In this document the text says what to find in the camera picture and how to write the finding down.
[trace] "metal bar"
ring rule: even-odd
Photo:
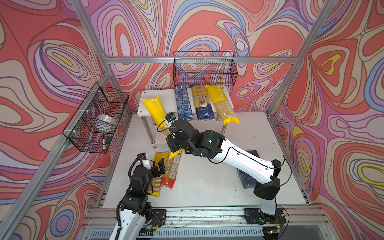
[[[271,112],[271,110],[275,109],[277,104],[279,103],[279,99],[286,91],[289,84],[292,82],[295,73],[298,71],[300,67],[300,63],[304,60],[304,57],[306,56],[310,46],[312,45],[313,41],[315,40],[317,34],[319,33],[320,29],[324,25],[328,15],[332,11],[333,7],[335,6],[336,2],[338,0],[326,0],[323,7],[321,8],[319,15],[315,19],[312,28],[309,30],[307,37],[304,39],[303,44],[299,50],[299,53],[297,54],[297,60],[295,64],[288,70],[287,75],[285,76],[283,82],[281,83],[280,87],[277,89],[271,104],[269,105],[267,112]]]
[[[87,34],[89,40],[91,41],[92,46],[95,49],[95,52],[96,52],[97,57],[99,58],[99,61],[101,62],[101,64],[104,67],[104,70],[106,72],[111,72],[111,68],[105,59],[105,52],[100,45],[99,38],[96,35],[96,32],[95,32],[95,30],[92,26],[92,23],[91,23],[91,19],[89,18],[88,13],[85,10],[85,7],[84,7],[82,1],[81,0],[72,0],[72,5],[73,5],[73,8],[74,8],[77,16],[79,17],[81,24],[84,27],[85,33]],[[113,77],[110,78],[110,80],[111,80],[111,84],[114,88],[121,90],[120,85],[119,85],[114,74],[113,74]]]
[[[166,225],[188,224],[189,227],[231,226],[246,225],[243,217],[244,208],[259,206],[237,207],[169,207],[167,210]],[[328,219],[320,206],[309,205],[283,205],[290,215],[290,225],[328,225]],[[90,209],[86,215],[84,225],[102,227],[109,225],[114,227],[116,223],[116,209]]]
[[[277,138],[277,141],[279,142],[280,148],[283,151],[283,154],[284,154],[284,156],[286,158],[286,161],[288,162],[288,164],[289,164],[289,166],[290,166],[290,168],[292,170],[292,175],[295,178],[297,185],[301,189],[302,193],[304,193],[305,198],[307,199],[307,202],[310,205],[312,205],[313,203],[311,201],[311,198],[309,197],[307,191],[305,190],[304,184],[301,181],[301,178],[300,178],[299,174],[296,172],[296,168],[293,166],[293,161],[292,161],[290,155],[287,153],[287,151],[286,151],[286,149],[284,147],[283,140],[281,139],[280,135],[277,133],[276,126],[273,123],[271,116],[268,113],[265,113],[265,115],[266,115],[266,117],[268,119],[269,124],[271,125],[271,128],[273,130],[273,133],[275,134],[275,137]]]
[[[183,57],[183,59],[196,58],[196,57]],[[205,57],[206,59],[216,59],[222,57]],[[105,57],[107,63],[173,63],[174,58],[171,56],[107,56]],[[296,63],[297,57],[234,57],[235,63]]]
[[[110,75],[108,72],[105,72],[104,75],[99,80],[99,85],[104,86],[108,81]],[[92,101],[98,85],[94,85],[94,91],[91,91],[88,97],[84,100],[83,104],[80,106],[79,110],[85,110],[88,104]],[[82,111],[77,111],[72,118],[72,121],[68,124],[66,131],[73,129],[74,125],[79,121]],[[60,160],[61,156],[65,152],[65,149],[70,144],[70,141],[62,134],[52,147],[47,157],[44,159],[42,164],[39,166],[31,180],[23,189],[20,196],[17,198],[15,203],[12,205],[11,209],[4,216],[3,221],[0,223],[0,239],[7,240],[11,239],[13,233],[19,226],[20,222],[23,220],[23,217],[27,213],[29,207],[35,200],[36,196],[44,186],[48,177],[51,175],[53,169],[55,168],[57,162]]]
[[[131,115],[130,111],[128,110],[128,121],[127,121],[127,124],[124,127],[124,132],[123,132],[121,140],[120,140],[120,142],[118,144],[118,149],[117,149],[116,153],[113,155],[113,159],[111,161],[111,164],[109,165],[107,176],[106,176],[105,181],[103,183],[103,186],[102,186],[102,188],[100,190],[100,194],[99,194],[98,200],[96,202],[96,207],[97,208],[99,208],[99,206],[101,204],[101,201],[103,200],[104,192],[109,188],[109,185],[111,183],[112,176],[113,176],[113,173],[115,171],[116,164],[118,162],[118,159],[119,159],[119,156],[120,156],[120,153],[121,153],[121,148],[122,148],[122,146],[124,144],[125,137],[127,135],[127,131],[128,131],[129,125],[131,123],[131,120],[132,120],[132,115]]]
[[[227,129],[227,126],[223,125],[223,127],[221,128],[221,133],[220,134],[224,135],[226,129]]]
[[[151,129],[149,128],[147,118],[146,117],[140,117],[140,118],[144,124],[145,130],[147,130],[148,137],[149,137],[149,140],[151,141],[151,144],[155,144],[155,140],[153,139],[153,135],[152,135]]]

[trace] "psychedelic patterned wall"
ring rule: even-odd
[[[342,0],[273,118],[340,239],[384,239],[384,4]]]
[[[248,63],[237,66],[236,84],[227,86],[234,108],[241,111],[267,110],[290,65]],[[143,90],[173,89],[172,67],[173,64],[111,65],[121,89],[130,95],[128,105],[132,112],[137,111]]]
[[[102,74],[68,1],[0,2],[0,220]],[[74,238],[126,120],[108,154],[68,147],[14,239]]]
[[[296,56],[322,1],[86,2],[108,56],[173,56],[174,51],[233,50],[236,56]],[[172,64],[114,64],[137,111],[141,91],[173,88]],[[238,64],[229,88],[235,109],[265,111],[289,65]]]
[[[227,49],[237,56],[296,56],[323,5],[321,0],[85,2],[107,56]]]

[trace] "wire mesh basket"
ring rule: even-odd
[[[174,84],[234,86],[237,68],[233,51],[175,51]]]
[[[99,87],[80,120],[64,135],[81,152],[107,153],[128,98],[118,89]]]

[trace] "white table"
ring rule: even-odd
[[[230,124],[225,137],[242,149],[257,150],[264,160],[283,162],[283,151],[263,112],[236,113],[240,124]],[[215,121],[193,120],[192,126],[199,131],[219,131]],[[116,208],[129,185],[127,172],[137,154],[146,152],[153,159],[155,151],[147,137],[140,118],[134,114],[121,148],[116,168],[109,185],[103,208]],[[166,144],[159,145],[158,152],[169,151]],[[287,181],[290,168],[287,163],[281,167],[278,178]],[[148,196],[153,207],[206,207],[206,206],[250,206],[260,205],[260,199],[253,194],[253,188],[244,189],[235,167],[223,162],[212,164],[206,158],[182,154],[173,189],[162,187],[160,197]],[[277,204],[305,204],[295,178],[292,176],[276,195]]]
[[[233,107],[231,97],[229,96],[227,88],[225,86],[222,86],[222,89],[231,107]],[[188,93],[189,103],[191,104],[192,113],[196,114],[196,108],[195,108],[195,103],[193,101],[192,89],[187,88],[187,93]],[[155,145],[156,141],[155,141],[155,138],[153,137],[153,134],[151,132],[151,129],[149,127],[149,124],[146,118],[146,117],[151,117],[151,114],[149,113],[147,107],[144,105],[144,103],[141,100],[155,98],[155,97],[160,97],[161,103],[163,104],[163,107],[166,113],[175,113],[177,115],[177,103],[176,103],[176,95],[175,95],[174,89],[145,90],[141,93],[137,115],[141,118],[141,121],[144,124],[144,127],[148,133],[148,136],[151,141],[151,144],[153,145],[153,148],[157,147]],[[213,112],[216,113],[217,110],[215,105],[212,102],[211,96],[209,96],[209,101],[211,102]],[[220,119],[219,114],[217,114],[216,121],[218,122],[219,119]],[[222,130],[221,130],[222,135],[224,135],[226,127],[227,127],[226,125],[222,127]]]

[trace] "metal leg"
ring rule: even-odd
[[[141,121],[144,124],[145,130],[147,130],[149,140],[151,141],[151,144],[155,144],[155,140],[153,139],[151,129],[149,128],[148,121],[146,117],[140,117]]]
[[[226,125],[223,125],[223,128],[221,129],[221,135],[224,135],[224,133],[225,133],[225,129],[227,128],[227,126]]]

